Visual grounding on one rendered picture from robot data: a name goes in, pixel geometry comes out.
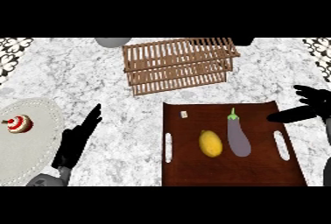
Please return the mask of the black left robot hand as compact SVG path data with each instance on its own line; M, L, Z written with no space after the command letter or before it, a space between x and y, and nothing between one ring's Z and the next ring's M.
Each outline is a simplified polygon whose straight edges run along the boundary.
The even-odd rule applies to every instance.
M88 137L101 121L100 104L91 109L84 122L73 129L64 129L62 132L60 145L51 162L51 167L66 167L72 169L78 163Z

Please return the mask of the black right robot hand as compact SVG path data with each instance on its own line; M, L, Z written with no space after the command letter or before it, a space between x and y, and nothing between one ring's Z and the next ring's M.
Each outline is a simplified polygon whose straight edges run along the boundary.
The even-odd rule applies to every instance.
M294 89L304 106L271 113L265 120L274 123L294 123L319 116L325 122L331 118L331 91L302 85L294 85Z

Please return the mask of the purple eggplant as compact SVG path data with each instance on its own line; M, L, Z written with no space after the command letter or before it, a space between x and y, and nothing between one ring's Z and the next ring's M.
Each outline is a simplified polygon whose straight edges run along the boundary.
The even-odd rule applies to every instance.
M234 114L234 108L231 108L227 115L227 143L230 145L231 153L243 158L251 154L251 144L243 134L239 116Z

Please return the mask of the dark brown wooden tray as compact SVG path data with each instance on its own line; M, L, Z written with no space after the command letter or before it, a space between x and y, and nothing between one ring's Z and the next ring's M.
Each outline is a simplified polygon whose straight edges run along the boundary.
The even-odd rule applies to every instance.
M227 142L227 115L239 116L251 154L234 156ZM161 160L165 186L304 186L305 179L288 147L282 159L274 142L279 133L291 142L285 126L265 117L277 111L276 103L162 105L162 134L171 136L171 159ZM223 141L221 155L206 157L199 148L199 134L212 131Z

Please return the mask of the brown wooden tiered shelf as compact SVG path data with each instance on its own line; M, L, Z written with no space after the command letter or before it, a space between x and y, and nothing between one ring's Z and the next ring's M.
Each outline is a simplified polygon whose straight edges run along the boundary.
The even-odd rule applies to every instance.
M177 38L124 45L124 73L132 94L226 82L239 56L230 38Z

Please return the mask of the pale grey oval placemat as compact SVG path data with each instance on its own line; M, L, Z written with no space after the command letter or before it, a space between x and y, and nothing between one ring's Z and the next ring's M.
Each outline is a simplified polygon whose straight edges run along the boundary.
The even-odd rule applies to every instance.
M32 128L10 133L2 121L26 115ZM53 160L60 145L63 116L47 98L26 98L0 109L0 186L23 186Z

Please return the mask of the red and white cupcake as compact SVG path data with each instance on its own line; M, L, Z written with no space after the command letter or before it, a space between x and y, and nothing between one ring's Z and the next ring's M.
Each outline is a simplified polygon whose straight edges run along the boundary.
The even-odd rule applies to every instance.
M33 126L32 120L26 115L16 115L13 118L2 120L7 131L11 134L26 133Z

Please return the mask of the black object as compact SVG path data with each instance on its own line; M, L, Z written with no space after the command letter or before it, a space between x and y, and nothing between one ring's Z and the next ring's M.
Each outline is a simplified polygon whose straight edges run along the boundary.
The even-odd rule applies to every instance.
M248 46L252 41L252 38L231 38L231 42L236 46Z

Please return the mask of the yellow lemon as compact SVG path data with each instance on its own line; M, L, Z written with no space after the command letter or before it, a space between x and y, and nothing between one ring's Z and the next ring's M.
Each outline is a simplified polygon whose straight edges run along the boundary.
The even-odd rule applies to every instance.
M217 134L209 130L203 130L200 132L199 147L200 147L200 152L209 158L215 158L223 152L221 139L218 138Z

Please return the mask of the grey round object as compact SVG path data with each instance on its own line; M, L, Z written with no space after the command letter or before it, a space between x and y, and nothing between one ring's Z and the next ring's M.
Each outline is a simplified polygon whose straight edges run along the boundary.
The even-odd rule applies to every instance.
M130 42L130 38L96 38L97 44L106 48L124 46Z

